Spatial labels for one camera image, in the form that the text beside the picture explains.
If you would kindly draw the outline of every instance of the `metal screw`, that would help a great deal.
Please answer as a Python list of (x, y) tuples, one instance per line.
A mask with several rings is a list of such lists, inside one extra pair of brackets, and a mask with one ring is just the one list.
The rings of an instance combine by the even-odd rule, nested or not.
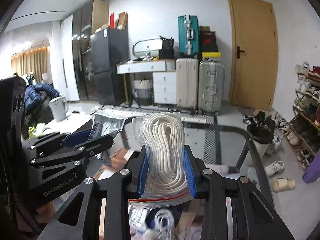
[(120, 171), (120, 174), (121, 175), (127, 175), (127, 174), (129, 174), (129, 170), (128, 169), (122, 169), (121, 171)]
[(240, 182), (242, 182), (242, 183), (248, 183), (248, 182), (249, 182), (249, 179), (248, 179), (247, 177), (245, 177), (245, 176), (242, 176), (242, 177), (240, 177)]
[(203, 173), (207, 174), (207, 175), (210, 175), (210, 174), (213, 173), (213, 171), (211, 169), (206, 168), (206, 169), (203, 170)]
[(92, 182), (93, 182), (93, 178), (91, 178), (91, 177), (87, 177), (84, 179), (85, 184), (91, 184)]

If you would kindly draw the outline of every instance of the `down jacket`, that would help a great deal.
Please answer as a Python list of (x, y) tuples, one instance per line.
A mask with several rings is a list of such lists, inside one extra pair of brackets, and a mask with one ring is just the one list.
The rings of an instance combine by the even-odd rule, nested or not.
[(59, 96), (59, 92), (55, 90), (52, 86), (38, 83), (34, 86), (28, 86), (26, 88), (24, 102), (25, 109), (24, 113), (27, 114), (33, 107), (39, 106), (41, 104), (41, 94), (40, 91), (44, 91), (51, 98), (56, 98)]

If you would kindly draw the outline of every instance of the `coiled white cable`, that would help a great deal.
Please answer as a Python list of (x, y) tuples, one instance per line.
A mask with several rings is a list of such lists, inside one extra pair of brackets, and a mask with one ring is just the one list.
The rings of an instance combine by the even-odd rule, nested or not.
[(156, 213), (154, 230), (159, 232), (158, 240), (174, 240), (174, 218), (170, 210), (163, 208)]
[(181, 120), (175, 114), (153, 114), (146, 119), (142, 136), (150, 148), (151, 172), (146, 188), (160, 194), (175, 194), (186, 189), (183, 171), (185, 136)]

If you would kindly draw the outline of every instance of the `red shoe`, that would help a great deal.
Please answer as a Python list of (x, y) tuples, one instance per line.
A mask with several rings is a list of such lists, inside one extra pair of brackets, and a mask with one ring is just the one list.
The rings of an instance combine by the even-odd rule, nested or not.
[(318, 108), (315, 125), (320, 127), (320, 108)]
[(320, 78), (320, 67), (313, 66), (313, 70), (308, 73), (311, 77)]

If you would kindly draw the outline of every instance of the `purple object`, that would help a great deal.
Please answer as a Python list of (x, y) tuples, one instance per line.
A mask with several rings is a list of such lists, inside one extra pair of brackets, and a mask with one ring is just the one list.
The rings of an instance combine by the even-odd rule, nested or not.
[(320, 152), (316, 155), (310, 166), (302, 176), (305, 183), (316, 181), (320, 177)]

